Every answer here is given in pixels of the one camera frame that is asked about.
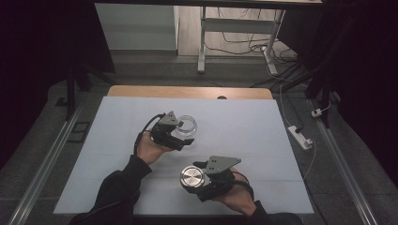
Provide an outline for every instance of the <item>white surface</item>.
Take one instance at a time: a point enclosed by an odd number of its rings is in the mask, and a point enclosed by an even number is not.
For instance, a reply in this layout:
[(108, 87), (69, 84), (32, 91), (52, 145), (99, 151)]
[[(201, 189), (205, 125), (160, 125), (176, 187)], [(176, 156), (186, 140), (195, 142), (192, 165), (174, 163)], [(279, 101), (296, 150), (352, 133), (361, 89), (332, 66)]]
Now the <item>white surface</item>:
[(110, 50), (177, 49), (177, 7), (95, 5)]
[(192, 146), (164, 154), (151, 165), (134, 208), (140, 215), (234, 214), (218, 202), (201, 203), (179, 184), (179, 174), (210, 156), (241, 158), (256, 200), (269, 213), (312, 213), (299, 168), (274, 100), (105, 97), (55, 208), (56, 214), (87, 212), (102, 180), (123, 170), (137, 134), (152, 116), (174, 111), (195, 118)]

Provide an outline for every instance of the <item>wooden table edge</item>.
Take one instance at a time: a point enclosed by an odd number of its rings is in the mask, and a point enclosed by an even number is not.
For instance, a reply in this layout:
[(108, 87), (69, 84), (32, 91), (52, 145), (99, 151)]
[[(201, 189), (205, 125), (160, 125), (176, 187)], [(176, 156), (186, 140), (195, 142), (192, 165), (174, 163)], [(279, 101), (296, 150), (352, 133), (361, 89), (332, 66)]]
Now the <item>wooden table edge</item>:
[(266, 88), (114, 85), (108, 97), (273, 99)]

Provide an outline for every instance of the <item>aluminum rail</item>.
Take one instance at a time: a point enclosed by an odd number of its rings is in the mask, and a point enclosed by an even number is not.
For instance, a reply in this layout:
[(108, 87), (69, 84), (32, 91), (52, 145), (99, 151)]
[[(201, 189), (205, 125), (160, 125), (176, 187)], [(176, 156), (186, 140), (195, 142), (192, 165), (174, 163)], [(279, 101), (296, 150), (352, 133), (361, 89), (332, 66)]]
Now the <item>aluminum rail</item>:
[(292, 2), (282, 0), (95, 0), (95, 3), (187, 6), (187, 7), (220, 7), (220, 8), (266, 8), (288, 10), (344, 10), (355, 7), (353, 3), (322, 3), (316, 1)]
[(38, 171), (36, 172), (34, 178), (30, 182), (28, 188), (26, 189), (24, 195), (22, 196), (18, 206), (15, 208), (8, 225), (24, 224), (29, 217), (30, 212), (35, 205), (38, 195), (44, 187), (50, 172), (52, 171), (65, 142), (67, 141), (68, 135), (73, 129), (77, 118), (79, 117), (82, 107), (87, 100), (87, 93), (81, 93), (78, 99), (78, 106), (75, 113), (71, 118), (65, 122), (58, 136), (56, 137), (50, 151), (47, 153), (43, 161), (41, 162)]
[[(310, 104), (312, 109), (315, 109), (314, 104), (310, 100), (308, 100), (308, 103)], [(336, 163), (337, 169), (339, 170), (340, 175), (345, 182), (345, 186), (347, 187), (347, 190), (351, 195), (355, 206), (357, 207), (363, 224), (377, 225), (378, 223), (372, 211), (372, 208), (366, 200), (366, 197), (363, 194), (363, 191), (360, 188), (357, 179), (355, 178), (347, 162), (345, 161), (344, 155), (342, 154), (339, 145), (334, 139), (333, 134), (330, 132), (329, 129), (325, 127), (320, 119), (316, 119), (316, 123), (319, 127), (319, 130), (321, 131), (322, 137), (324, 138), (326, 145), (328, 146), (328, 149), (330, 150), (331, 156)]]

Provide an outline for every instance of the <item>wall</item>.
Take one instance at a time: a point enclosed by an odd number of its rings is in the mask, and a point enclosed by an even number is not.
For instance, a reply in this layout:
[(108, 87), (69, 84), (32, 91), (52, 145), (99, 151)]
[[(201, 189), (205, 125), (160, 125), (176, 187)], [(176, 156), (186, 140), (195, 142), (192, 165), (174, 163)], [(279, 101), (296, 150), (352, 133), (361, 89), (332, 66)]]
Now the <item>wall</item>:
[(110, 50), (176, 50), (177, 7), (96, 4)]

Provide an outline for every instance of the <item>electrical outlet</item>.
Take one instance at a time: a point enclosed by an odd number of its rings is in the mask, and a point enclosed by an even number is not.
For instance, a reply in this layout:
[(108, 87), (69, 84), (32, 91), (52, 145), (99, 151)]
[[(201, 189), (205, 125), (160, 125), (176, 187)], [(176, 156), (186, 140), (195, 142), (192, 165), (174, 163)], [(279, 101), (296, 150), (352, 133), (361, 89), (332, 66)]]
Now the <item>electrical outlet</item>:
[(301, 132), (296, 133), (296, 129), (297, 129), (296, 126), (291, 126), (287, 128), (290, 134), (296, 139), (296, 142), (298, 142), (301, 149), (308, 150), (312, 148), (313, 141), (311, 141), (311, 139), (305, 139), (304, 136), (301, 134)]
[(320, 109), (311, 111), (311, 115), (313, 116), (313, 118), (316, 118), (316, 117), (318, 117), (321, 114), (322, 114), (322, 111)]

